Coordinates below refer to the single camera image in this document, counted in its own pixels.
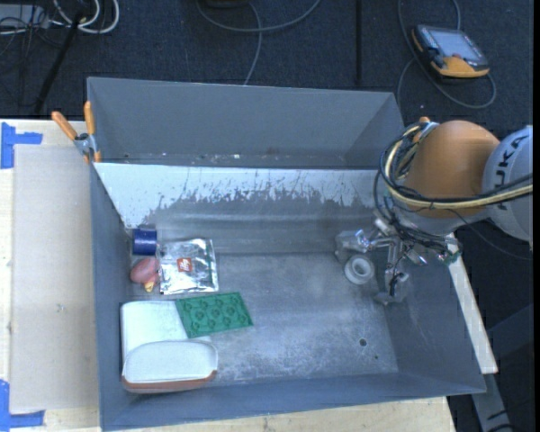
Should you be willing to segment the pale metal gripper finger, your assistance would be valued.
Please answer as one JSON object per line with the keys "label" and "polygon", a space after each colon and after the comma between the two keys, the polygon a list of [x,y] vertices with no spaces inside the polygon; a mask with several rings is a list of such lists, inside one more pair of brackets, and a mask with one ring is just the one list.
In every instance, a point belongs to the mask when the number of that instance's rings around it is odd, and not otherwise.
{"label": "pale metal gripper finger", "polygon": [[351,256],[369,253],[377,238],[378,234],[372,229],[344,230],[335,236],[335,257],[339,262],[346,262]]}
{"label": "pale metal gripper finger", "polygon": [[402,303],[407,294],[407,284],[410,275],[403,270],[401,262],[404,254],[399,247],[390,246],[383,282],[379,284],[379,291],[374,299],[382,305]]}

